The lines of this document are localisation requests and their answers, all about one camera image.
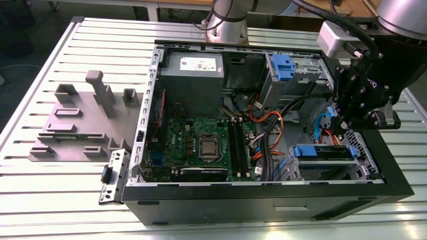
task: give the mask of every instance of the black robot end effector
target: black robot end effector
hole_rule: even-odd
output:
[[[397,129],[400,119],[392,110],[393,97],[386,85],[368,79],[352,61],[349,68],[334,69],[333,97],[336,117],[330,132],[341,135],[348,129]]]

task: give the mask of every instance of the white table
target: white table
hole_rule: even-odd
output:
[[[250,45],[317,49],[316,34],[250,28]],[[334,221],[143,226],[123,205],[98,206],[98,162],[30,162],[35,135],[53,109],[53,91],[90,89],[101,70],[113,92],[146,88],[155,39],[199,42],[190,24],[85,18],[71,22],[0,135],[0,236],[54,239],[427,239],[427,122],[408,90],[394,109],[398,130],[381,135],[414,196]]]

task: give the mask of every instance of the ram slot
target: ram slot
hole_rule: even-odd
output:
[[[233,176],[240,176],[240,161],[238,161],[234,121],[228,121],[228,142],[229,142],[228,145],[229,145],[229,157],[230,157],[230,173]]]
[[[241,122],[234,123],[234,138],[236,138],[236,147],[238,155],[238,172],[241,177],[248,177],[248,160],[246,160],[246,147],[245,147],[245,134],[242,131]]]

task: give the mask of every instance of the cpu socket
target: cpu socket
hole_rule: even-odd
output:
[[[205,163],[212,163],[220,157],[220,143],[217,136],[198,138],[198,158]]]

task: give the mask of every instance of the white sticker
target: white sticker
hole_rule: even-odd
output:
[[[256,102],[253,103],[253,105],[254,105],[254,107],[257,107],[258,109],[261,109],[261,107],[262,107],[262,104],[260,104],[258,101],[256,101]]]
[[[253,173],[254,173],[256,175],[262,175],[262,168],[260,168],[260,167],[256,166]]]
[[[183,71],[216,71],[214,58],[182,57],[178,69]]]

